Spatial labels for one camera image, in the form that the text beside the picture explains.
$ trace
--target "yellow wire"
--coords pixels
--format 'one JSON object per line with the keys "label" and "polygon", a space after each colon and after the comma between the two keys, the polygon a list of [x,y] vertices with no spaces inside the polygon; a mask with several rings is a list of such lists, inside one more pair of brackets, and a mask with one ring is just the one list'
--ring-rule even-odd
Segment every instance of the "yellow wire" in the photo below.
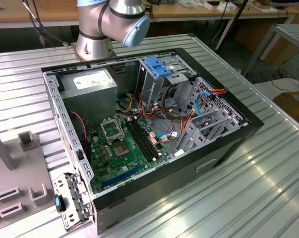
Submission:
{"label": "yellow wire", "polygon": [[223,91],[224,89],[211,89],[209,88],[209,91]]}
{"label": "yellow wire", "polygon": [[127,112],[129,112],[129,110],[131,109],[132,101],[133,101],[133,99],[131,98],[130,101],[129,101],[128,108],[127,108],[125,111],[122,111],[122,113],[127,113]]}

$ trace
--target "label sticker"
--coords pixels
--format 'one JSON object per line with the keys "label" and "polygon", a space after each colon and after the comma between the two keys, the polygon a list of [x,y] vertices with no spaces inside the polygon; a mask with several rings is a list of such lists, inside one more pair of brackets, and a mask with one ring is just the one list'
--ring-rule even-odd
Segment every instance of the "label sticker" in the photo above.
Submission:
{"label": "label sticker", "polygon": [[76,77],[73,80],[77,89],[89,88],[94,87],[102,84],[108,84],[112,81],[105,73],[104,70],[97,71],[90,75],[85,75],[81,77]]}

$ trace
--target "ram slot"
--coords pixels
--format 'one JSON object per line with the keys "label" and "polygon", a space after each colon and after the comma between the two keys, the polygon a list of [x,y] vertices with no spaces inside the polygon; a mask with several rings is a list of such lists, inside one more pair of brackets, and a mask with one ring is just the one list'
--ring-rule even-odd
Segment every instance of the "ram slot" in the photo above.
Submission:
{"label": "ram slot", "polygon": [[155,148],[153,148],[152,143],[146,137],[145,133],[138,125],[138,123],[134,121],[128,122],[126,126],[131,135],[133,136],[134,140],[136,141],[141,152],[143,152],[146,160],[150,162],[153,160],[153,158],[158,158],[157,151],[155,150]]}

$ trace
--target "blue latch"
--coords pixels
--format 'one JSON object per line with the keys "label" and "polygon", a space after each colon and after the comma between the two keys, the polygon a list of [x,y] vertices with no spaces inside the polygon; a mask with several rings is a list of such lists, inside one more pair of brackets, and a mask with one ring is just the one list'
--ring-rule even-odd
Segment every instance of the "blue latch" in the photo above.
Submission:
{"label": "blue latch", "polygon": [[145,58],[145,62],[158,78],[168,76],[173,73],[172,71],[168,70],[164,63],[162,63],[156,57]]}

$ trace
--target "wooden desk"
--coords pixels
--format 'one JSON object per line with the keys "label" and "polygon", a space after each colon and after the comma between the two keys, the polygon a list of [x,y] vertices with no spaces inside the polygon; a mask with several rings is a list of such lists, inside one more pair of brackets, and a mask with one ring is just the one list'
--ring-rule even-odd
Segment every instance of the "wooden desk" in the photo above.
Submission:
{"label": "wooden desk", "polygon": [[[32,27],[29,14],[21,0],[0,0],[0,6],[6,7],[6,9],[0,11],[0,28]],[[78,12],[75,3],[59,8],[40,5],[37,7],[41,21],[45,26],[78,25]],[[224,14],[223,19],[228,19],[229,22],[226,25],[216,48],[219,48],[222,43],[237,11],[238,10],[229,11]],[[288,8],[288,12],[279,10],[279,13],[263,13],[252,6],[247,5],[240,16],[240,19],[285,17],[285,23],[289,24],[296,14],[298,14],[298,11],[291,7]],[[160,4],[153,5],[153,15],[153,21],[218,20],[221,19],[222,12],[209,10],[202,6],[197,8],[186,8],[180,4]]]}

